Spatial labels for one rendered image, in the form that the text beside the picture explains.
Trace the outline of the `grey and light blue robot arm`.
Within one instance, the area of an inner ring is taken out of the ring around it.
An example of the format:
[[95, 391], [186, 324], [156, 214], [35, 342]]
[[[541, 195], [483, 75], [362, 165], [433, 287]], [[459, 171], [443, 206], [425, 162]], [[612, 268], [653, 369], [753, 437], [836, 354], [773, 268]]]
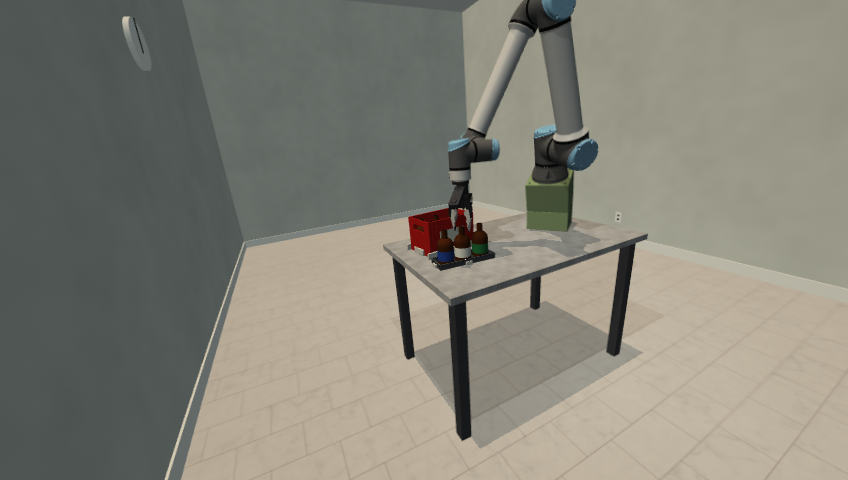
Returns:
[[471, 163], [494, 161], [499, 157], [499, 142], [485, 137], [527, 41], [537, 29], [542, 41], [556, 126], [544, 126], [534, 132], [532, 180], [540, 184], [559, 183], [569, 176], [565, 167], [582, 171], [594, 162], [598, 144], [589, 138], [588, 128], [582, 121], [571, 28], [575, 5], [576, 0], [523, 0], [518, 6], [508, 24], [509, 34], [467, 132], [460, 140], [448, 143], [450, 181], [468, 181], [471, 179]]

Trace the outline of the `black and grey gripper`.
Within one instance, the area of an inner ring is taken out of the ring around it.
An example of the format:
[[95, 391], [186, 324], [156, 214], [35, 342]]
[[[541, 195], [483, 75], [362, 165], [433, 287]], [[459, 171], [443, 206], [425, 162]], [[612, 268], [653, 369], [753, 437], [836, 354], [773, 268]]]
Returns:
[[[467, 183], [467, 184], [464, 184], [464, 183]], [[453, 182], [452, 181], [452, 185], [456, 185], [457, 187], [465, 186], [465, 188], [466, 188], [466, 192], [465, 192], [465, 195], [463, 197], [460, 208], [462, 208], [463, 210], [466, 208], [464, 215], [466, 217], [467, 229], [470, 232], [473, 208], [472, 208], [472, 202], [471, 202], [472, 193], [468, 193], [468, 184], [469, 184], [469, 180], [463, 181], [463, 182]], [[469, 196], [467, 196], [467, 195], [469, 195]], [[456, 220], [457, 220], [457, 217], [458, 217], [457, 210], [458, 210], [458, 208], [456, 208], [456, 209], [455, 208], [449, 208], [449, 215], [450, 215], [450, 219], [451, 219], [454, 231], [456, 231], [456, 224], [455, 223], [456, 223]]]

